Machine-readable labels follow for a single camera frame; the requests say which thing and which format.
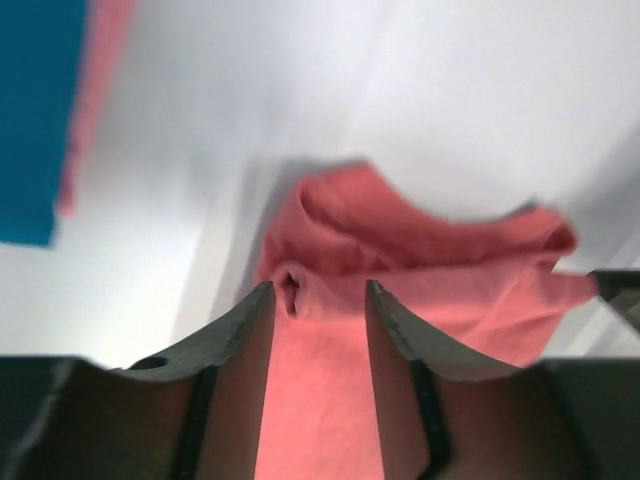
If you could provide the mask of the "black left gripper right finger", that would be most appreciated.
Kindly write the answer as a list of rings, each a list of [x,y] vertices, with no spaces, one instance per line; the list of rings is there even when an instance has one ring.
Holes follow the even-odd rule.
[[[471,349],[366,285],[388,479],[635,479],[639,362],[551,358],[520,369]]]

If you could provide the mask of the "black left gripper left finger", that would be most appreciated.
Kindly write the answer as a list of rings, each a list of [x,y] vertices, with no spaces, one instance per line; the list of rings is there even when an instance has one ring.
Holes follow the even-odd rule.
[[[5,479],[251,479],[275,292],[126,369],[86,359],[1,360]]]

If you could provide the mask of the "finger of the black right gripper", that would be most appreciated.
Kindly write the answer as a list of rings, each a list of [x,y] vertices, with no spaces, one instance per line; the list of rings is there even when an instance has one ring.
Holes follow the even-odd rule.
[[[624,320],[639,319],[640,272],[630,270],[594,270],[598,296]]]

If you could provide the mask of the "salmon pink t shirt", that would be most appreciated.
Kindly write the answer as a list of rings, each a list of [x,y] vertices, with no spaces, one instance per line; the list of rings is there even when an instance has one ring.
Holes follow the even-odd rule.
[[[368,281],[460,342],[523,367],[563,316],[597,293],[590,276],[555,271],[576,243],[563,216],[545,207],[489,223],[434,217],[365,163],[300,179],[265,233],[256,269],[277,296],[257,477],[382,477]]]

